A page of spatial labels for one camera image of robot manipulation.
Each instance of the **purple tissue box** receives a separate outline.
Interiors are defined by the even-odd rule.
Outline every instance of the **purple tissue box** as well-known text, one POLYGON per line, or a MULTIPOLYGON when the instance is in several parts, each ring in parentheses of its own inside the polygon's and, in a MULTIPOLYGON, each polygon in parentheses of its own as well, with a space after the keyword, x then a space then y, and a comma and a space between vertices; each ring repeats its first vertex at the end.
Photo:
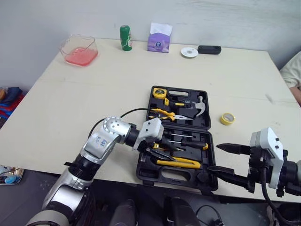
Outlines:
POLYGON ((153 52, 168 53, 169 43, 170 36, 168 35, 161 33, 150 34, 149 40, 147 42, 147 50, 153 52))

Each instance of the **white wall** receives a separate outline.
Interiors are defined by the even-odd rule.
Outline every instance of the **white wall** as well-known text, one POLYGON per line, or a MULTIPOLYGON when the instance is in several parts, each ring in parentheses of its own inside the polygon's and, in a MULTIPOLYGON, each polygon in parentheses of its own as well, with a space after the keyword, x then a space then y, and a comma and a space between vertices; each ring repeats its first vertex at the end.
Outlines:
POLYGON ((301 49, 300 0, 2 0, 0 86, 30 89, 71 33, 119 38, 128 24, 173 25, 172 42, 269 51, 278 68, 301 49))

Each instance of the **roll of yellow tape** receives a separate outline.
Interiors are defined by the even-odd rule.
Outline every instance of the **roll of yellow tape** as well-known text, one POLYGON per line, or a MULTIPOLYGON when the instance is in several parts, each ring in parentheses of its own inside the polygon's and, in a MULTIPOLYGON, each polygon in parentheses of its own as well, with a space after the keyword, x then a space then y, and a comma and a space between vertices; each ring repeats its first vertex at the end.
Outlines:
POLYGON ((222 114, 220 120, 222 124, 224 124, 225 126, 229 126, 235 121, 235 116, 231 113, 224 113, 222 114))

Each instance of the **tissue box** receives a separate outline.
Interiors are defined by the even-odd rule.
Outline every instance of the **tissue box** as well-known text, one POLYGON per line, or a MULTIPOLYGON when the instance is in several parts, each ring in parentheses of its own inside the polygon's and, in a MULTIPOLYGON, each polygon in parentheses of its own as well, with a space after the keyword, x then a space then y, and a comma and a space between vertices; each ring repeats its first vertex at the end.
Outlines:
POLYGON ((168 53, 172 28, 168 24, 151 23, 147 50, 168 53))

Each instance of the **pink liquid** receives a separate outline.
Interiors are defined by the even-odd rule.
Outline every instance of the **pink liquid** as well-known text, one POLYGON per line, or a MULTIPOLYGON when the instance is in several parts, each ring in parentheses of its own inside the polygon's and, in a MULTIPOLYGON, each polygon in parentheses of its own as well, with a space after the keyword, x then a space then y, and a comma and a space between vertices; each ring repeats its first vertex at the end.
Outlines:
POLYGON ((65 61, 75 65, 87 66, 94 60, 97 54, 97 50, 76 48, 69 55, 65 56, 65 61))

